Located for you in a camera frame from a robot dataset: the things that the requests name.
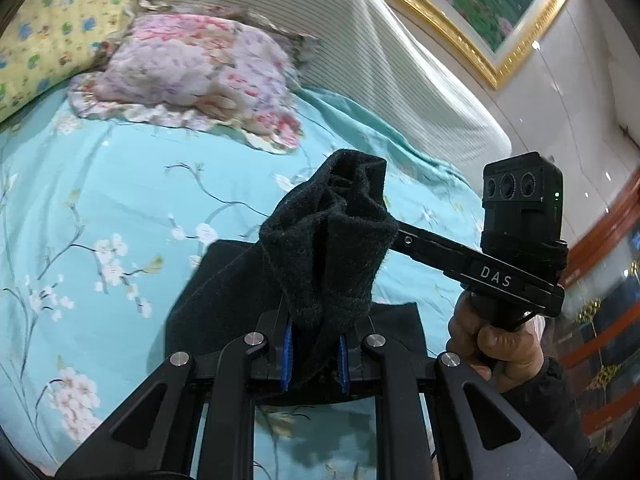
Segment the pink floral pillow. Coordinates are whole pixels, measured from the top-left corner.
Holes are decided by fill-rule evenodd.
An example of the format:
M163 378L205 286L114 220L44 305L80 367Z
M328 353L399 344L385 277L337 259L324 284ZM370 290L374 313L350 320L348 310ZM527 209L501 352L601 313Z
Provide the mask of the pink floral pillow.
M296 70L263 30L213 16L145 14L104 72L76 76L70 100L82 117L204 131L227 124L280 152L302 135L290 88L298 88Z

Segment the camera lens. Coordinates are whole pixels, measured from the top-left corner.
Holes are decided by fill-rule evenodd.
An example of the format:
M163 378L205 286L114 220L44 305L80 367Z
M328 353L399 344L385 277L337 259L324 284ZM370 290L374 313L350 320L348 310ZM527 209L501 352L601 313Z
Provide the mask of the camera lens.
M531 196L536 190L536 179L531 173L525 173L520 181L520 190L523 196Z
M511 173L506 174L500 181L500 195L502 196L502 198L505 198L508 200L513 197L513 193L515 192L515 189L516 189L516 179L513 177Z
M489 182L486 183L486 195L491 198L495 195L495 180L490 178Z

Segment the black handle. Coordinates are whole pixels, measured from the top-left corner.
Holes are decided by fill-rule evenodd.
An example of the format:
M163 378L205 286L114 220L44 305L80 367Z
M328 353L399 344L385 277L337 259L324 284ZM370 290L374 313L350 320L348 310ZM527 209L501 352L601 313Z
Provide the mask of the black handle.
M474 292L471 293L471 305L476 314L496 328L515 332L519 329L518 324L524 318L524 311L514 307L511 304L504 304L487 296L480 296ZM494 371L498 359L489 357L482 352L478 354L478 358L487 365L491 371Z

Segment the white striped cover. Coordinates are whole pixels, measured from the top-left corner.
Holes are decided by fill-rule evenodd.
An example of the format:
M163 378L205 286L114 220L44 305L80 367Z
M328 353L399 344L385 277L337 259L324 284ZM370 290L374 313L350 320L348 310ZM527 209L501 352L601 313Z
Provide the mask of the white striped cover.
M249 7L321 39L303 83L350 97L418 150L455 165L475 190L511 144L478 99L399 22L383 0L150 0Z

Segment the finger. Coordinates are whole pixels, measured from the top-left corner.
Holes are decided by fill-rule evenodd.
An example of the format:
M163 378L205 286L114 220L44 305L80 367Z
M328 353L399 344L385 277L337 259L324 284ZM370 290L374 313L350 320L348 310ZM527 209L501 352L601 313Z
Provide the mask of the finger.
M485 365L480 359L472 356L466 358L465 360L468 365L471 366L485 381L491 380L491 377L493 375L491 372L491 368Z
M486 325L486 321L473 308L470 292L460 294L453 317L468 334L477 334Z
M526 382L529 377L513 379L506 374L498 375L495 381L494 388L499 394L513 390L516 386L520 386L523 382Z
M472 355L478 350L476 336L467 333L457 322L455 317L449 320L449 335L453 347L452 352L461 356Z
M478 333L478 348L500 361L529 363L538 354L539 346L537 338L526 330L507 332L486 325Z

